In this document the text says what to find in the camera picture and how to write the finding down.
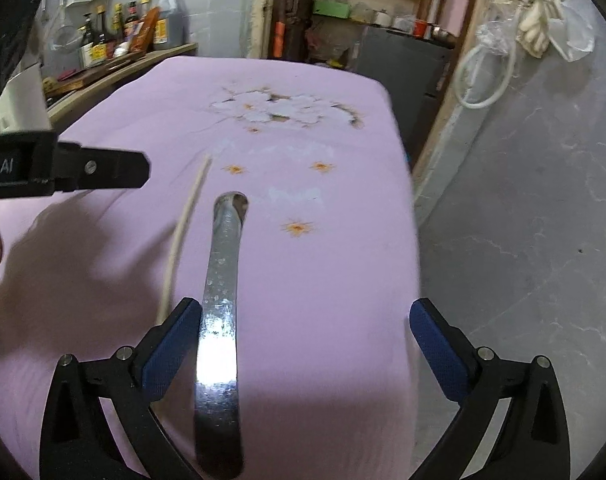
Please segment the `wooden chopstick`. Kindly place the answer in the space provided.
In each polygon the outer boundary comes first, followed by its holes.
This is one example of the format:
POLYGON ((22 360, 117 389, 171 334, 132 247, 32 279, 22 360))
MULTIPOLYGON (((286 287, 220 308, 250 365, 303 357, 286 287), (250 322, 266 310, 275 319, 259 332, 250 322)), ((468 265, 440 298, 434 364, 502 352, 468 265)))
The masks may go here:
POLYGON ((157 325, 161 325, 173 310, 172 299, 179 260, 181 260, 181 253, 183 252, 189 224, 197 206, 204 181, 207 179, 207 173, 210 170, 211 164, 212 156, 210 154, 205 155, 202 164, 198 168, 195 180, 192 182, 190 193, 184 203, 183 210, 181 211, 181 217, 179 217, 176 222, 171 247, 169 248, 169 257, 167 257, 166 260, 157 315, 155 316, 155 324, 157 325))

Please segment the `white plastic utensil holder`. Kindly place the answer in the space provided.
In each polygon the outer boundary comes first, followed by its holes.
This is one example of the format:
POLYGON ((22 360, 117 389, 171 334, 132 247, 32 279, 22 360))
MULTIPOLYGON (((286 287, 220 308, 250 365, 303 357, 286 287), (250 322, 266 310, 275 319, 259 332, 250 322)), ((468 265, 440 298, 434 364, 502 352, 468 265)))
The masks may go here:
POLYGON ((49 131, 41 69, 33 64, 9 79, 0 95, 0 133, 49 131))

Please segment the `wooden cutting board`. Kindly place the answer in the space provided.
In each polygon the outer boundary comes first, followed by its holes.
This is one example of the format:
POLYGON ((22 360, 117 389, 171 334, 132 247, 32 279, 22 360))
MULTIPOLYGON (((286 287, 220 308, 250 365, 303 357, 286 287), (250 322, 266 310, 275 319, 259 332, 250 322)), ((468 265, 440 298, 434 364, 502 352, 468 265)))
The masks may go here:
POLYGON ((72 91, 78 91, 88 87, 90 84, 99 79, 104 78, 120 68, 128 66, 134 62, 141 60, 145 56, 144 52, 133 52, 128 55, 123 55, 120 58, 102 64, 100 66, 83 70, 81 73, 70 76, 67 79, 57 81, 53 86, 49 86, 44 90, 46 99, 54 98, 55 96, 63 96, 72 91))

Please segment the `yellow label dark bottle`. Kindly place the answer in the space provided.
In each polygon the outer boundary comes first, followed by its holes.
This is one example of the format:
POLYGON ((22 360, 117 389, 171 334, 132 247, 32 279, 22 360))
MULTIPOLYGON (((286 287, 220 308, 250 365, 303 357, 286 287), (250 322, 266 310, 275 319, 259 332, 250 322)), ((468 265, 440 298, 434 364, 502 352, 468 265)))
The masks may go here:
POLYGON ((92 60, 94 64, 102 64, 108 60, 108 36, 105 18, 106 8, 101 4, 97 6, 97 30, 92 47, 92 60))

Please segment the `brown sauce bottle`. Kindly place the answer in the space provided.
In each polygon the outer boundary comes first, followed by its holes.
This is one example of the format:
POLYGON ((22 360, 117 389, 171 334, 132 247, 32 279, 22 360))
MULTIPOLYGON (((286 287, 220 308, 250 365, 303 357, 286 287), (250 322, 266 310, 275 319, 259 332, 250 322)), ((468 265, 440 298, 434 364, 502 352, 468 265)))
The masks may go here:
POLYGON ((131 52, 145 53, 148 50, 149 44, 151 44, 154 37, 155 24, 158 22, 159 14, 160 8, 158 6, 154 6, 146 13, 143 21, 140 23, 138 32, 136 32, 131 42, 131 52))

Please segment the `large dark soy sauce jug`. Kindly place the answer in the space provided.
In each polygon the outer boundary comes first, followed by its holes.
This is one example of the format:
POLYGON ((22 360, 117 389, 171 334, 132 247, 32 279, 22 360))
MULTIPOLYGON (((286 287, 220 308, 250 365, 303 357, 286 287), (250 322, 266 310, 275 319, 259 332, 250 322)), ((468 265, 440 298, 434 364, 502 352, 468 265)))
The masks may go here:
POLYGON ((173 49, 184 44, 185 18, 178 0, 159 0, 159 16, 155 24, 155 50, 173 49))

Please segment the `pink floral tablecloth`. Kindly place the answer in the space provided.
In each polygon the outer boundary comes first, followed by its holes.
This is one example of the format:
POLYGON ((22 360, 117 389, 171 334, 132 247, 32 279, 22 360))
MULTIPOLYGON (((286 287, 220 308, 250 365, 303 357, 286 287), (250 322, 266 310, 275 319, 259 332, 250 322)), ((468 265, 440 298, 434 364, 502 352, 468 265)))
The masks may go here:
POLYGON ((407 158, 380 82, 170 58, 64 140, 145 153, 148 181, 0 202, 0 442, 45 477, 57 367, 111 361, 185 298, 151 396, 209 479, 406 479, 419 295, 407 158))

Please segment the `green plastic box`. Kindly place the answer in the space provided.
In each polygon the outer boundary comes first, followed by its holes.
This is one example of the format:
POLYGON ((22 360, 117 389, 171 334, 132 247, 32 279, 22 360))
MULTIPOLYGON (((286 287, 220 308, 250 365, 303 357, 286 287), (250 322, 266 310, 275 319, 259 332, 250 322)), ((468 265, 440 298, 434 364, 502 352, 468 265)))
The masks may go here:
POLYGON ((315 15, 346 20, 350 16, 350 12, 351 6, 348 3, 337 0, 314 0, 313 13, 315 15))

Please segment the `dark grey cabinet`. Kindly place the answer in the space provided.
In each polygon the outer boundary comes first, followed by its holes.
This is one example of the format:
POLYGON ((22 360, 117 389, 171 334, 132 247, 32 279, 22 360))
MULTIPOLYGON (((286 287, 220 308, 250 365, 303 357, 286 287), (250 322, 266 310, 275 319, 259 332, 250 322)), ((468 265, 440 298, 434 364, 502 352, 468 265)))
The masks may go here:
POLYGON ((379 81, 390 95, 407 155, 418 159, 437 117, 454 49, 391 29, 366 26, 353 72, 379 81))

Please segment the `clear plastic bag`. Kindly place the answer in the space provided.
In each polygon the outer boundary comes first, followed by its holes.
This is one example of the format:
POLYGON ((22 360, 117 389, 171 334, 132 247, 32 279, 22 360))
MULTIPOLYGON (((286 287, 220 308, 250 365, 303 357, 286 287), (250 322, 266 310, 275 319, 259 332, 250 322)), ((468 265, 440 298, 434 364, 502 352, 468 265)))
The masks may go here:
POLYGON ((549 40, 565 62, 577 62, 595 49, 595 10, 591 0, 562 0, 557 4, 558 16, 548 20, 549 40))

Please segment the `bundle of white gloves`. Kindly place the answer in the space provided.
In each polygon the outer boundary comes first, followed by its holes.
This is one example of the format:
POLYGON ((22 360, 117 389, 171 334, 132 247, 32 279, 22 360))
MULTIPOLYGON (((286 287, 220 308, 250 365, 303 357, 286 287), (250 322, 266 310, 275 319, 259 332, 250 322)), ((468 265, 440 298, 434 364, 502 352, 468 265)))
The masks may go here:
POLYGON ((562 20, 565 0, 495 0, 505 18, 516 20, 516 42, 533 58, 550 45, 549 21, 562 20))

